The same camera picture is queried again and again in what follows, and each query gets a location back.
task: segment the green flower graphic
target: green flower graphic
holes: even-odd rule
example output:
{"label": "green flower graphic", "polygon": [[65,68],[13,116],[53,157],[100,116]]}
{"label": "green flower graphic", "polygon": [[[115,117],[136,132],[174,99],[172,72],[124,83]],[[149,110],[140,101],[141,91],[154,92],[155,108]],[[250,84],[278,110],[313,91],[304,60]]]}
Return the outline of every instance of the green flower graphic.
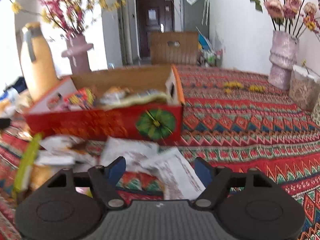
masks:
{"label": "green flower graphic", "polygon": [[156,141],[167,138],[176,127],[176,118],[171,112],[151,109],[140,116],[136,128],[143,136]]}

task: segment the metal screw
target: metal screw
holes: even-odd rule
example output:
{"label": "metal screw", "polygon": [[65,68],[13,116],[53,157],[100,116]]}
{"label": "metal screw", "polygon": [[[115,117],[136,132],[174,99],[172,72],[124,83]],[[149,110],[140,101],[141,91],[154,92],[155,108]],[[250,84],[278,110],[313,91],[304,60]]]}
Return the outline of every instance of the metal screw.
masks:
{"label": "metal screw", "polygon": [[122,207],[124,205],[124,201],[122,199],[111,199],[108,202],[108,206],[110,207]]}
{"label": "metal screw", "polygon": [[198,199],[196,201],[196,205],[198,207],[209,207],[211,205],[211,201],[208,200],[208,199],[204,199],[204,198],[203,199]]}

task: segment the orange bottle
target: orange bottle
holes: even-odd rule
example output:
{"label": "orange bottle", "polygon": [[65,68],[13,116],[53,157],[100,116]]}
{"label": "orange bottle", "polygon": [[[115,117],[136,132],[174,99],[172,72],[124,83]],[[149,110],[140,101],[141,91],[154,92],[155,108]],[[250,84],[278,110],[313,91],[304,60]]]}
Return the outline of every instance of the orange bottle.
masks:
{"label": "orange bottle", "polygon": [[50,47],[42,35],[40,23],[31,22],[22,29],[21,68],[33,101],[59,83]]}

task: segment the door frame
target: door frame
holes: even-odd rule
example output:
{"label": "door frame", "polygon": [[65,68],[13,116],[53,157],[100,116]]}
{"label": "door frame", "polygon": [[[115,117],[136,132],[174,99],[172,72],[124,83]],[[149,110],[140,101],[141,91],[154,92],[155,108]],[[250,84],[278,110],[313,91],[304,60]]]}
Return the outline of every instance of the door frame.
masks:
{"label": "door frame", "polygon": [[[137,21],[137,42],[138,42],[138,54],[139,54],[139,58],[141,59],[141,44],[140,44],[140,28],[139,28],[139,17],[138,17],[138,0],[135,0],[135,7],[136,7],[136,21]],[[172,3],[172,10],[171,10],[171,13],[172,13],[172,31],[175,32],[175,19],[174,19],[174,10],[175,10],[175,7],[174,7],[174,0],[171,0],[171,3]]]}

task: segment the patterned tablecloth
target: patterned tablecloth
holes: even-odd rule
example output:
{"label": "patterned tablecloth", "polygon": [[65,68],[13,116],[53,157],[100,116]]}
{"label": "patterned tablecloth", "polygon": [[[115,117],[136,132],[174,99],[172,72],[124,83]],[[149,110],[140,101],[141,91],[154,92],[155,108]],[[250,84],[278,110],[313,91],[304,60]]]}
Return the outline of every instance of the patterned tablecloth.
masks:
{"label": "patterned tablecloth", "polygon": [[[267,76],[177,68],[186,99],[182,135],[176,142],[182,155],[189,162],[200,156],[213,166],[225,165],[237,172],[260,169],[303,206],[306,221],[299,240],[319,239],[320,128],[310,113],[270,85]],[[14,148],[1,148],[19,159],[20,152],[14,153]],[[143,184],[139,177],[135,179],[134,186]],[[6,188],[8,192],[8,185],[0,192],[0,232],[5,240],[16,240],[20,238],[12,226],[14,204],[6,197]],[[141,195],[125,191],[124,197]]]}

